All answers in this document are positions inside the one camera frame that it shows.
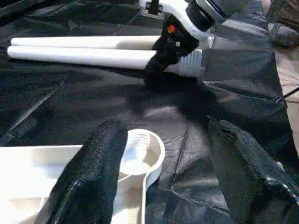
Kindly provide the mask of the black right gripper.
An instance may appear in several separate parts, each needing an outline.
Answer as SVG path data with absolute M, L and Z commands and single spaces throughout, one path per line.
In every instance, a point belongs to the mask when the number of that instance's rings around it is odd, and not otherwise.
M 145 66 L 146 85 L 163 85 L 167 78 L 163 74 L 169 66 L 176 64 L 180 56 L 187 56 L 199 45 L 199 41 L 190 35 L 181 22 L 170 15 L 163 24 L 162 32 L 153 45 L 153 50 L 168 50 L 157 52 Z

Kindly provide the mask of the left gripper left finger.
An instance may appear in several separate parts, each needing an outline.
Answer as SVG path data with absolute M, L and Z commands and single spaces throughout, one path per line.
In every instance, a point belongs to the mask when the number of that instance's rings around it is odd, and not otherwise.
M 122 121 L 101 123 L 64 168 L 35 223 L 110 223 L 127 138 Z

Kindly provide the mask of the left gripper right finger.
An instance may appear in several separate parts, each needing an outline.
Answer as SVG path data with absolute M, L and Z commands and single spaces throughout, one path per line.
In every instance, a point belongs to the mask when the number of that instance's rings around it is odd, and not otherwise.
M 299 187 L 248 132 L 209 120 L 210 158 L 238 224 L 297 224 Z

